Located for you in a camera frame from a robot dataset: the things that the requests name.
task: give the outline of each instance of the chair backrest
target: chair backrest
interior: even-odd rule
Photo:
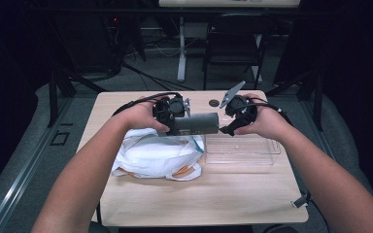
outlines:
[[[208,25],[208,32],[236,35],[271,34],[275,30],[274,19],[265,15],[223,14]]]

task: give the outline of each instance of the table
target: table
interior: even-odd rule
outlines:
[[[192,114],[219,113],[220,125],[226,123],[224,119],[229,116],[223,114],[223,109],[208,105],[210,99],[221,100],[223,91],[180,93],[190,99]],[[261,91],[254,93],[265,98]],[[139,96],[153,94],[157,92],[100,93],[78,149],[118,107]],[[284,148],[272,166],[207,164],[205,156],[199,161],[202,176],[190,182],[111,176],[100,201],[103,224],[196,226],[304,222],[308,219],[305,207],[296,209],[291,205],[291,201],[300,197],[300,191]]]
[[[159,7],[166,8],[297,8],[300,0],[159,0]],[[186,78],[187,57],[185,51],[185,23],[180,17],[180,62],[178,65],[178,82]],[[252,67],[254,79],[258,71]]]

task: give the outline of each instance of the person's left arm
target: person's left arm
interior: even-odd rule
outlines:
[[[63,169],[32,232],[87,232],[123,137],[129,129],[168,131],[145,102],[111,117]]]

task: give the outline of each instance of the person's left hand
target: person's left hand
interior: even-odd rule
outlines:
[[[125,120],[126,126],[129,129],[153,128],[161,132],[168,132],[169,127],[160,123],[153,117],[153,105],[156,101],[165,96],[157,97],[154,100],[142,102],[128,108],[114,117],[119,117]]]

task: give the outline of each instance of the white plastic bag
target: white plastic bag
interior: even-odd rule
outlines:
[[[190,181],[201,175],[197,163],[204,151],[201,136],[159,137],[156,130],[137,129],[126,133],[112,168],[114,176],[131,174],[136,178],[166,178]],[[174,178],[180,170],[194,169]]]

